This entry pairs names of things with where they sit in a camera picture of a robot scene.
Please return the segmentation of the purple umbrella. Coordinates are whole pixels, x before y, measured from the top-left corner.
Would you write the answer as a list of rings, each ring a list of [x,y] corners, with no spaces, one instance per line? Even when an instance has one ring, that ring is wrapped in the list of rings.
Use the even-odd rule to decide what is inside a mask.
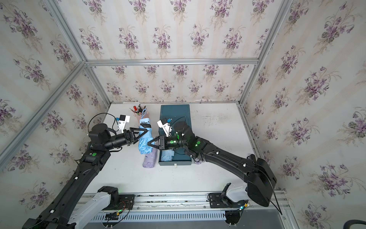
[[[196,165],[200,165],[200,164],[204,163],[204,161],[199,160],[199,161],[195,161],[194,163],[195,163]]]
[[[155,163],[156,163],[156,158],[157,158],[157,149],[156,148],[152,148],[151,153],[149,154],[145,154],[145,158],[144,158],[144,162],[143,162],[143,167],[146,169],[152,169],[155,167]]]

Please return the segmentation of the teal drawer cabinet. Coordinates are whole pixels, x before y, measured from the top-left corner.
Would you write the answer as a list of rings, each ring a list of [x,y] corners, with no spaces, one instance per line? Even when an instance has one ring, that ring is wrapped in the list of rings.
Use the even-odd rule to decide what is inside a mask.
[[[178,122],[185,122],[188,126],[191,124],[190,106],[188,104],[183,105],[162,105],[160,110],[161,119],[171,119],[171,136],[173,140],[177,140],[176,130],[174,125]],[[191,158],[185,154],[183,148],[174,149],[175,155],[172,161],[161,161],[161,151],[159,153],[159,165],[160,166],[190,166],[192,164]]]

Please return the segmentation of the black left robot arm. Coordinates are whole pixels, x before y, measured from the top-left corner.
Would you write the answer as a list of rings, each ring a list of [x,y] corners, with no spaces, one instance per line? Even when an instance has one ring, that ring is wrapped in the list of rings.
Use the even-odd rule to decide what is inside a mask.
[[[151,131],[148,118],[141,119],[139,128],[132,127],[126,130],[124,127],[129,119],[126,115],[115,119],[120,134],[104,123],[92,127],[88,133],[90,142],[79,160],[76,171],[46,210],[38,218],[28,219],[25,222],[24,229],[82,229],[104,208],[119,206],[118,189],[104,186],[92,200],[75,210],[89,184],[110,158],[111,152],[136,144]]]

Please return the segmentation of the blue umbrella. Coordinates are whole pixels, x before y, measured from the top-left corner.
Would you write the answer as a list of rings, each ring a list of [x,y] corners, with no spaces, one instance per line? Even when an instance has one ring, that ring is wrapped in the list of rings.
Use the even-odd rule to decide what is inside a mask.
[[[170,150],[162,150],[161,151],[161,161],[163,162],[167,162],[167,161],[172,161],[173,157],[175,155],[175,151],[170,149]]]
[[[144,131],[139,132],[139,135],[142,135],[142,137],[140,137],[139,139],[138,149],[142,155],[146,155],[151,153],[153,150],[153,148],[148,145],[148,142],[153,140],[153,137],[152,137],[152,127],[150,123],[150,118],[147,112],[142,114],[139,123],[140,123],[139,128],[146,129],[147,132]]]

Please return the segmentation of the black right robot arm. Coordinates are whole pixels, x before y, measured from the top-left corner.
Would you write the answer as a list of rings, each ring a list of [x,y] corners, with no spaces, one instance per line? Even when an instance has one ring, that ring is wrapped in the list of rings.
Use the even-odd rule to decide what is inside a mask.
[[[217,165],[239,177],[243,184],[228,183],[222,192],[211,193],[208,199],[212,208],[236,208],[243,210],[252,202],[268,207],[271,203],[280,209],[275,198],[277,179],[268,163],[254,154],[246,158],[229,153],[210,141],[196,136],[184,121],[173,128],[174,134],[163,134],[150,140],[147,145],[158,150],[183,149],[194,161]]]

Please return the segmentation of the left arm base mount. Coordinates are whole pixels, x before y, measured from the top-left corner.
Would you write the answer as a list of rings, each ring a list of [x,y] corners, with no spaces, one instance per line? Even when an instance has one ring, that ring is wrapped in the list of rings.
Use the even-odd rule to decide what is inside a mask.
[[[108,194],[109,201],[104,201],[107,205],[103,210],[131,210],[134,205],[135,195],[133,194],[120,194],[118,188],[111,186],[103,186],[98,189],[97,194]]]

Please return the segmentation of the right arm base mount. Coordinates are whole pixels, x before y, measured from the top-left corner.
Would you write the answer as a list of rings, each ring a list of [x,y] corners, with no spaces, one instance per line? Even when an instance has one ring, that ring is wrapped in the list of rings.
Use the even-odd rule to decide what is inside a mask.
[[[249,202],[246,189],[246,183],[227,183],[221,192],[208,194],[207,200],[210,203],[210,208],[243,210]]]

